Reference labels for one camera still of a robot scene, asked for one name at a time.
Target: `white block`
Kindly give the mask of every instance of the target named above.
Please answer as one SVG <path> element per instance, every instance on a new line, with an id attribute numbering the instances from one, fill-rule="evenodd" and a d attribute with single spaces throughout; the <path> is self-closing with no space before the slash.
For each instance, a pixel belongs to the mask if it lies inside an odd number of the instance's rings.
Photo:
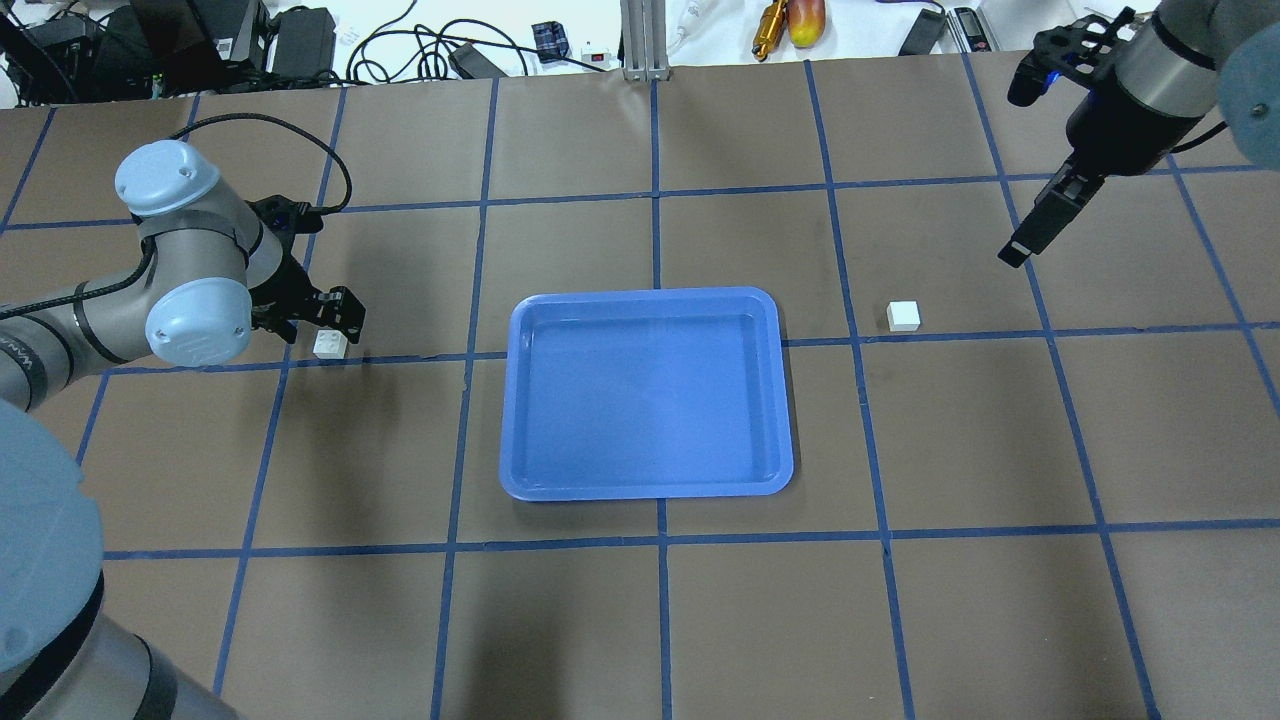
<path id="1" fill-rule="evenodd" d="M 338 331 L 320 331 L 311 352 L 321 360 L 342 360 L 347 356 L 347 336 Z"/>
<path id="2" fill-rule="evenodd" d="M 884 310 L 888 332 L 909 333 L 920 329 L 920 306 L 914 300 L 895 300 Z"/>

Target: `blue tape line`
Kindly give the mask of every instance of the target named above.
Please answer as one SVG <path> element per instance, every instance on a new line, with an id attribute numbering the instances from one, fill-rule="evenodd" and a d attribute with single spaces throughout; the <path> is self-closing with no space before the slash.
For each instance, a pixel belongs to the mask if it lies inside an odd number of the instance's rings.
<path id="1" fill-rule="evenodd" d="M 1207 174 L 1207 173 L 1240 173 L 1240 172 L 1263 172 L 1261 168 L 1253 168 L 1249 165 L 1222 165 L 1222 167 L 1210 167 L 1210 168 L 1185 168 L 1181 170 L 1184 174 Z M 1147 174 L 1172 174 L 1170 170 L 1161 170 L 1160 168 L 1151 170 Z M 1047 181 L 1053 177 L 1050 173 L 1028 173 L 1028 174 L 1014 174 L 1007 176 L 1005 179 L 1010 182 L 1016 181 Z M 997 182 L 998 178 L 995 176 L 972 176 L 972 177 L 950 177 L 950 178 L 904 178 L 904 179 L 887 179 L 887 181 L 846 181 L 833 183 L 837 190 L 849 188 L 861 188 L 861 187 L 913 187 L 913 186 L 929 186 L 929 184 L 960 184 L 960 183 L 980 183 L 980 182 Z M 824 190 L 826 184 L 822 183 L 808 183 L 808 184 L 772 184 L 772 186 L 755 186 L 755 187 L 710 187 L 710 188 L 686 188 L 686 190 L 646 190 L 635 192 L 609 192 L 598 195 L 559 195 L 548 197 L 502 197 L 492 199 L 488 201 L 489 206 L 497 205 L 543 205 L 543 204 L 557 204 L 557 202 L 598 202 L 598 201 L 612 201 L 612 200 L 639 200 L 643 197 L 653 197 L 657 192 L 659 197 L 700 197 L 709 195 L 754 195 L 754 193 L 773 193 L 773 192 L 805 192 L 812 190 Z M 372 205 L 348 205 L 342 210 L 343 214 L 357 214 L 357 213 L 394 213 L 402 210 L 440 210 L 447 208 L 479 208 L 479 200 L 440 200 L 434 202 L 390 202 L 390 204 L 372 204 Z M 133 224 L 133 220 L 128 218 L 123 219 L 105 219 L 105 220 L 61 220 L 50 223 L 15 223 L 8 225 L 9 229 L 55 229 L 55 228 L 83 228 L 83 227 L 97 227 L 97 225 L 128 225 Z"/>
<path id="2" fill-rule="evenodd" d="M 1266 530 L 1280 528 L 1280 518 L 1240 518 L 1234 520 L 1157 520 L 1149 523 L 1115 523 L 1112 533 L 1172 533 L 1197 530 Z"/>
<path id="3" fill-rule="evenodd" d="M 109 550 L 104 560 L 229 560 L 239 557 L 239 548 L 198 548 L 198 550 Z"/>
<path id="4" fill-rule="evenodd" d="M 59 220 L 52 223 L 14 223 L 9 225 L 12 231 L 49 231 L 49 229 L 68 229 L 68 228 L 101 228 L 111 225 L 132 225 L 133 220 L 124 219 L 111 219 L 111 220 Z"/>
<path id="5" fill-rule="evenodd" d="M 847 337 L 810 337 L 801 340 L 783 340 L 782 347 L 829 347 L 851 343 L 852 341 Z"/>
<path id="6" fill-rule="evenodd" d="M 863 345 L 879 345 L 893 342 L 966 342 L 977 340 L 1021 340 L 1028 337 L 1044 337 L 1044 331 L 997 331 L 974 333 L 911 333 L 911 334 L 877 334 L 863 336 L 858 342 Z"/>
<path id="7" fill-rule="evenodd" d="M 471 316 L 467 322 L 467 355 L 476 351 L 476 327 L 480 323 L 480 283 L 484 279 L 484 241 L 489 222 L 489 183 L 493 176 L 493 138 L 494 126 L 498 119 L 498 78 L 493 79 L 489 91 L 489 122 L 485 129 L 484 141 L 484 176 L 480 182 L 480 232 L 476 236 L 476 259 L 474 275 L 471 278 Z M 453 495 L 449 500 L 449 544 L 458 541 L 458 515 L 462 507 L 462 471 L 466 461 L 467 428 L 471 413 L 471 384 L 475 372 L 474 357 L 466 361 L 462 379 L 462 401 L 458 409 L 458 441 L 453 457 Z M 454 551 L 448 551 L 444 556 L 444 577 L 440 583 L 440 621 L 439 634 L 435 643 L 435 678 L 431 688 L 431 720 L 440 717 L 440 708 L 444 703 L 444 662 L 449 646 L 449 615 L 453 603 L 453 571 L 457 560 Z"/>
<path id="8" fill-rule="evenodd" d="M 1110 533 L 1184 533 L 1280 529 L 1280 518 L 1225 520 L 1153 520 L 1108 523 Z M 1043 536 L 1088 536 L 1097 525 L 1001 525 L 982 528 L 908 528 L 892 530 L 893 539 L 1019 538 Z M 544 541 L 426 542 L 399 544 L 351 544 L 314 547 L 256 547 L 252 557 L 338 557 L 352 555 L 439 555 L 445 552 L 530 552 L 609 547 L 660 547 L 663 544 L 771 544 L 792 542 L 879 542 L 879 530 L 815 530 L 790 533 L 723 533 L 691 536 L 612 536 Z M 186 560 L 239 557 L 236 548 L 113 550 L 109 560 Z"/>
<path id="9" fill-rule="evenodd" d="M 0 218 L 0 233 L 10 229 L 9 220 L 13 219 L 13 211 L 18 206 L 18 199 L 22 197 L 23 188 L 27 187 L 27 179 L 31 177 L 31 169 L 36 167 L 36 158 L 40 155 L 40 149 L 45 146 L 45 137 L 49 136 L 49 127 L 54 124 L 55 113 L 58 113 L 58 108 L 51 108 L 49 114 L 45 115 L 45 124 L 40 127 L 40 135 L 36 136 L 36 145 L 31 149 L 31 155 L 27 156 L 27 164 L 22 168 L 22 176 L 18 178 L 18 187 L 13 188 L 13 197 L 9 199 L 9 206 L 5 208 L 4 218 Z"/>
<path id="10" fill-rule="evenodd" d="M 960 176 L 950 178 L 906 178 L 883 181 L 844 181 L 835 183 L 836 190 L 863 187 L 919 187 L 931 184 L 968 184 L 974 182 L 996 182 L 996 176 Z"/>
<path id="11" fill-rule="evenodd" d="M 945 538 L 1016 538 L 1039 536 L 1087 536 L 1098 532 L 1097 525 L 1010 525 L 1000 528 L 927 528 L 893 530 L 893 539 L 945 539 Z"/>
<path id="12" fill-rule="evenodd" d="M 1044 182 L 1044 181 L 1052 179 L 1052 178 L 1053 178 L 1053 173 L 1014 173 L 1014 174 L 1005 176 L 1005 179 L 1009 181 L 1009 182 L 1021 182 L 1021 181 Z"/>
<path id="13" fill-rule="evenodd" d="M 650 191 L 653 199 L 649 225 L 653 233 L 653 288 L 662 287 L 662 202 L 658 188 L 662 177 L 659 164 L 659 135 L 658 135 L 658 81 L 649 81 L 649 152 L 650 152 Z"/>
<path id="14" fill-rule="evenodd" d="M 1151 328 L 1080 328 L 1053 329 L 1057 337 L 1106 337 L 1129 334 L 1176 334 L 1176 333 L 1221 333 L 1235 332 L 1240 327 L 1230 323 L 1211 323 L 1206 325 L 1156 325 Z"/>
<path id="15" fill-rule="evenodd" d="M 639 200 L 649 192 L 602 192 L 595 195 L 553 195 L 548 197 L 504 197 L 486 200 L 489 205 L 548 205 L 559 202 L 603 202 L 609 200 Z"/>
<path id="16" fill-rule="evenodd" d="M 133 365 L 120 365 L 108 369 L 108 375 L 173 375 L 178 373 L 251 373 L 256 370 L 279 370 L 284 363 L 239 363 L 232 365 L 205 365 L 201 368 L 145 368 Z"/>
<path id="17" fill-rule="evenodd" d="M 284 350 L 288 359 L 289 348 Z M 239 614 L 239 601 L 244 589 L 244 574 L 248 571 L 250 550 L 253 547 L 253 533 L 257 529 L 257 514 L 262 505 L 262 491 L 266 487 L 266 473 L 271 464 L 271 450 L 275 447 L 275 430 L 280 423 L 280 407 L 284 405 L 284 386 L 289 378 L 289 368 L 280 368 L 280 379 L 275 384 L 275 400 L 271 402 L 271 415 L 266 423 L 266 441 L 262 443 L 262 457 L 257 466 L 257 479 L 253 483 L 253 497 L 250 501 L 248 519 L 244 523 L 244 536 L 237 553 L 236 582 L 232 585 L 230 606 L 227 610 L 227 623 L 223 625 L 223 641 L 218 650 L 218 666 L 214 670 L 214 694 L 221 694 L 227 678 L 227 660 L 230 657 L 232 641 L 236 637 L 236 619 Z"/>
<path id="18" fill-rule="evenodd" d="M 1178 167 L 1178 170 L 1165 170 L 1170 174 L 1174 172 L 1181 173 L 1184 176 L 1203 176 L 1203 174 L 1217 174 L 1217 173 L 1262 173 L 1266 168 L 1260 168 L 1257 165 L 1206 165 L 1202 168 L 1183 168 Z"/>
<path id="19" fill-rule="evenodd" d="M 1183 178 L 1181 169 L 1178 167 L 1178 161 L 1172 156 L 1167 158 L 1169 168 L 1174 173 L 1174 182 L 1178 184 L 1178 192 L 1183 196 L 1183 204 L 1187 205 L 1187 213 L 1190 214 L 1192 224 L 1196 225 L 1196 233 L 1199 234 L 1201 243 L 1204 246 L 1204 252 L 1208 255 L 1210 263 L 1213 264 L 1213 272 L 1217 273 L 1217 281 L 1222 284 L 1222 291 L 1226 293 L 1226 300 L 1231 304 L 1231 313 L 1235 314 L 1235 322 L 1239 323 L 1238 329 L 1244 334 L 1244 342 L 1249 346 L 1249 352 L 1253 355 L 1253 363 L 1258 368 L 1258 375 L 1262 378 L 1262 386 L 1267 391 L 1267 396 L 1271 398 L 1271 407 L 1275 410 L 1276 415 L 1280 416 L 1280 392 L 1276 392 L 1276 383 L 1271 378 L 1271 372 L 1267 369 L 1266 359 L 1262 357 L 1262 348 L 1258 346 L 1258 340 L 1253 336 L 1253 329 L 1249 328 L 1248 319 L 1244 315 L 1244 306 L 1240 305 L 1240 299 L 1235 293 L 1235 288 L 1231 287 L 1230 278 L 1226 277 L 1226 266 L 1222 265 L 1222 260 L 1217 255 L 1217 250 L 1213 249 L 1213 241 L 1210 238 L 1208 228 L 1204 227 L 1204 219 L 1201 218 L 1199 210 L 1196 209 L 1196 201 L 1192 200 L 1190 190 L 1187 187 L 1187 181 Z"/>
<path id="20" fill-rule="evenodd" d="M 840 292 L 845 302 L 845 319 L 849 323 L 849 337 L 858 338 L 858 319 L 854 315 L 852 293 L 849 290 L 849 268 L 845 264 L 845 241 L 840 228 L 840 208 L 836 204 L 836 183 L 831 173 L 831 151 L 827 146 L 827 131 L 822 122 L 822 104 L 818 101 L 818 85 L 813 77 L 813 64 L 804 61 L 805 81 L 809 85 L 809 101 L 813 105 L 813 119 L 818 129 L 818 149 L 822 151 L 822 173 L 827 190 L 827 209 L 831 213 L 831 234 L 836 246 L 836 268 L 840 273 Z M 888 598 L 890 628 L 893 634 L 893 653 L 897 657 L 897 678 L 902 693 L 902 711 L 908 720 L 915 719 L 915 700 L 911 693 L 911 675 L 906 662 L 906 639 L 902 634 L 902 610 L 897 597 L 897 573 L 893 569 L 893 538 L 890 532 L 888 511 L 884 506 L 884 487 L 881 480 L 879 455 L 876 451 L 876 429 L 872 423 L 870 402 L 867 397 L 867 373 L 863 365 L 860 342 L 851 343 L 854 354 L 854 375 L 858 384 L 858 405 L 861 411 L 863 433 L 867 442 L 867 460 L 872 475 L 872 493 L 876 498 L 876 525 L 881 541 L 881 559 L 884 566 L 884 588 Z"/>
<path id="21" fill-rule="evenodd" d="M 1000 147 L 996 145 L 996 136 L 991 129 L 991 119 L 987 115 L 987 106 L 982 100 L 982 91 L 978 88 L 978 78 L 973 72 L 973 64 L 969 61 L 966 54 L 960 54 L 960 60 L 964 63 L 965 74 L 969 78 L 969 90 L 973 92 L 974 105 L 978 108 L 978 117 L 982 120 L 982 131 L 987 138 L 987 147 L 991 150 L 991 158 L 996 164 L 996 174 L 1000 177 L 1000 190 L 1005 196 L 1005 206 L 1009 210 L 1009 220 L 1014 228 L 1018 228 L 1020 219 L 1018 217 L 1018 210 L 1014 205 L 1012 193 L 1009 188 L 1009 179 L 1005 176 L 1005 164 L 1000 156 Z M 1102 511 L 1102 498 L 1098 495 L 1098 487 L 1093 478 L 1093 466 L 1089 462 L 1089 454 L 1084 446 L 1084 433 L 1080 430 L 1080 421 L 1075 413 L 1075 402 L 1071 397 L 1071 388 L 1066 382 L 1066 372 L 1062 368 L 1062 357 L 1059 354 L 1057 341 L 1055 337 L 1053 324 L 1050 322 L 1048 309 L 1044 306 L 1044 296 L 1041 293 L 1039 283 L 1036 279 L 1036 268 L 1033 261 L 1028 261 L 1027 269 L 1027 282 L 1030 283 L 1032 297 L 1036 300 L 1036 311 L 1039 315 L 1041 325 L 1044 331 L 1044 341 L 1048 346 L 1050 360 L 1053 364 L 1053 374 L 1057 377 L 1059 392 L 1062 396 L 1062 406 L 1066 411 L 1068 424 L 1071 428 L 1071 439 L 1075 442 L 1075 452 L 1080 462 L 1080 473 L 1084 477 L 1084 486 L 1089 493 L 1089 503 L 1093 507 L 1093 520 L 1097 525 L 1098 538 L 1102 541 L 1102 553 L 1106 557 L 1107 573 L 1111 577 L 1111 587 L 1116 596 L 1116 605 L 1120 610 L 1120 620 L 1124 625 L 1125 639 L 1129 643 L 1129 655 L 1133 659 L 1134 671 L 1138 675 L 1138 687 L 1142 691 L 1142 700 L 1147 707 L 1147 716 L 1151 720 L 1158 720 L 1160 710 L 1156 706 L 1156 696 L 1151 687 L 1151 678 L 1147 674 L 1147 664 L 1142 656 L 1142 646 L 1138 643 L 1138 632 L 1133 623 L 1133 615 L 1129 610 L 1129 600 L 1124 588 L 1124 579 L 1120 577 L 1120 566 L 1116 562 L 1115 548 L 1111 546 L 1111 536 L 1107 533 L 1107 520 Z"/>
<path id="22" fill-rule="evenodd" d="M 663 190 L 663 197 L 701 197 L 705 195 L 756 195 L 768 192 L 805 192 L 810 190 L 824 190 L 822 183 L 808 184 L 759 184 L 750 187 L 695 187 L 686 190 Z"/>
<path id="23" fill-rule="evenodd" d="M 668 544 L 768 544 L 786 542 L 867 542 L 879 541 L 876 530 L 801 530 L 791 533 L 712 533 L 671 536 Z"/>
<path id="24" fill-rule="evenodd" d="M 671 689 L 671 570 L 667 560 L 669 542 L 667 534 L 667 501 L 659 500 L 658 509 L 658 648 L 662 657 L 662 717 L 673 716 Z"/>
<path id="25" fill-rule="evenodd" d="M 342 357 L 337 360 L 321 360 L 320 357 L 307 357 L 296 360 L 294 368 L 332 368 L 343 365 L 411 365 L 420 363 L 465 363 L 466 352 L 440 354 L 440 355 L 381 355 L 370 357 Z"/>
<path id="26" fill-rule="evenodd" d="M 352 555 L 431 555 L 444 552 L 447 543 L 352 544 L 317 547 L 257 547 L 253 557 L 346 557 Z"/>
<path id="27" fill-rule="evenodd" d="M 187 124 L 189 126 L 195 123 L 196 115 L 198 114 L 200 114 L 200 94 L 196 94 L 196 96 L 191 100 L 191 110 L 187 111 Z M 182 133 L 182 137 L 178 140 L 187 142 L 188 140 L 191 140 L 191 133 L 184 132 Z"/>
<path id="28" fill-rule="evenodd" d="M 102 398 L 106 397 L 106 383 L 111 377 L 104 373 L 97 380 L 97 395 L 93 396 L 93 405 L 88 410 L 88 420 L 84 421 L 84 432 L 81 434 L 79 450 L 76 451 L 76 464 L 84 465 L 84 455 L 88 454 L 88 441 L 93 437 L 93 428 L 97 425 L 97 414 L 102 410 Z"/>
<path id="29" fill-rule="evenodd" d="M 397 213 L 401 210 L 440 210 L 443 208 L 479 208 L 479 200 L 442 200 L 436 202 L 390 202 L 381 205 L 347 205 L 342 214 L 348 213 Z"/>
<path id="30" fill-rule="evenodd" d="M 335 143 L 338 131 L 342 127 L 342 106 L 347 96 L 347 88 L 338 92 L 338 111 L 334 113 L 333 129 L 329 133 L 330 142 Z M 320 176 L 320 190 L 316 192 L 317 201 L 324 199 L 329 188 L 330 160 L 325 160 L 325 170 Z M 311 252 L 315 246 L 315 234 L 307 240 L 306 268 L 311 261 Z M 236 620 L 239 615 L 239 602 L 244 591 L 244 575 L 248 573 L 248 562 L 252 557 L 253 534 L 257 532 L 257 518 L 262 507 L 262 493 L 266 488 L 266 475 L 271 465 L 271 451 L 275 450 L 275 432 L 280 424 L 280 411 L 284 407 L 284 389 L 289 382 L 289 360 L 293 351 L 292 345 L 284 346 L 284 355 L 280 357 L 280 378 L 275 386 L 275 398 L 271 402 L 271 415 L 266 423 L 266 439 L 262 443 L 262 459 L 259 462 L 257 479 L 253 483 L 253 497 L 250 501 L 248 519 L 244 523 L 244 537 L 241 541 L 239 562 L 236 565 L 236 582 L 232 585 L 232 598 L 227 609 L 227 623 L 223 626 L 223 641 L 218 650 L 218 665 L 214 671 L 214 694 L 221 694 L 223 682 L 227 679 L 227 661 L 230 657 L 232 642 L 236 638 Z"/>
<path id="31" fill-rule="evenodd" d="M 649 81 L 649 151 L 650 151 L 650 190 L 653 192 L 652 215 L 653 232 L 653 288 L 662 288 L 662 197 L 660 197 L 660 145 L 662 136 L 658 124 L 658 81 Z M 671 573 L 667 562 L 667 501 L 655 502 L 658 523 L 658 647 L 662 657 L 662 717 L 672 719 L 671 692 Z"/>

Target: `light blue joint cap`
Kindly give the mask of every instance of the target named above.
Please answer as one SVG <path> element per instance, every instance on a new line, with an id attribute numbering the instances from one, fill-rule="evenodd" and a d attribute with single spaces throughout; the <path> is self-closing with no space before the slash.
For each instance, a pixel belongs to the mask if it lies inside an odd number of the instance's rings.
<path id="1" fill-rule="evenodd" d="M 198 150 L 177 140 L 138 147 L 115 170 L 115 193 L 142 218 L 163 215 L 200 200 L 221 174 Z"/>
<path id="2" fill-rule="evenodd" d="M 230 278 L 191 281 L 166 292 L 147 313 L 147 342 L 173 365 L 221 365 L 248 347 L 252 311 L 243 284 Z"/>
<path id="3" fill-rule="evenodd" d="M 1280 23 L 1245 40 L 1222 67 L 1217 101 L 1235 145 L 1249 160 L 1280 170 Z"/>
<path id="4" fill-rule="evenodd" d="M 35 657 L 88 602 L 102 521 L 76 461 L 0 400 L 0 673 Z"/>

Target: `blue tray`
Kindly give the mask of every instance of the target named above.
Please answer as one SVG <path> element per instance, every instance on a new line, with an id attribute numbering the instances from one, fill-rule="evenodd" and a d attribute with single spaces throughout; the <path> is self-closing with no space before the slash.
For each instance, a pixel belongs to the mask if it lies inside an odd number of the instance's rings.
<path id="1" fill-rule="evenodd" d="M 499 475 L 513 497 L 768 495 L 792 465 L 764 292 L 535 295 L 512 313 Z"/>

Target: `black device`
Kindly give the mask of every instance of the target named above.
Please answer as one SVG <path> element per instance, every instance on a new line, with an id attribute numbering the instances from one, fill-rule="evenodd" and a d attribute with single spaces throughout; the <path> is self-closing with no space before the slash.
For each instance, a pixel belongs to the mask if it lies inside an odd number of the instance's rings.
<path id="1" fill-rule="evenodd" d="M 924 9 L 915 18 L 915 24 L 911 26 L 911 31 L 906 33 L 906 40 L 902 42 L 902 49 L 897 51 L 901 55 L 928 55 L 933 51 L 933 46 L 938 44 L 938 38 L 942 37 L 943 31 L 947 27 L 947 17 L 936 10 Z"/>
<path id="2" fill-rule="evenodd" d="M 476 50 L 470 42 L 449 53 L 449 65 L 465 79 L 507 77 L 498 65 Z"/>
<path id="3" fill-rule="evenodd" d="M 991 53 L 991 40 L 987 31 L 982 29 L 982 20 L 973 8 L 956 8 L 956 23 L 960 26 L 960 35 L 964 36 L 965 45 L 970 53 Z"/>
<path id="4" fill-rule="evenodd" d="M 29 104 L 87 100 L 90 72 L 97 58 L 101 36 L 101 28 L 79 15 L 67 15 L 27 27 L 22 42 L 31 44 L 28 53 L 37 54 L 35 63 L 18 59 L 18 54 L 14 53 L 13 58 L 17 61 L 10 61 L 8 68 L 9 78 L 18 86 L 18 97 Z"/>
<path id="5" fill-rule="evenodd" d="M 564 26 L 556 20 L 535 24 L 534 46 L 538 49 L 538 59 L 544 65 L 567 58 L 568 36 L 564 35 Z"/>
<path id="6" fill-rule="evenodd" d="M 105 20 L 106 32 L 102 33 L 97 60 L 90 74 L 90 99 L 108 101 L 152 97 L 154 86 L 164 70 L 151 54 L 133 8 L 123 5 Z"/>
<path id="7" fill-rule="evenodd" d="M 308 78 L 333 69 L 337 37 L 333 15 L 324 8 L 298 8 L 275 17 L 275 58 L 271 72 L 285 77 Z"/>
<path id="8" fill-rule="evenodd" d="M 261 0 L 129 0 L 170 91 L 216 90 L 236 70 L 265 69 Z"/>

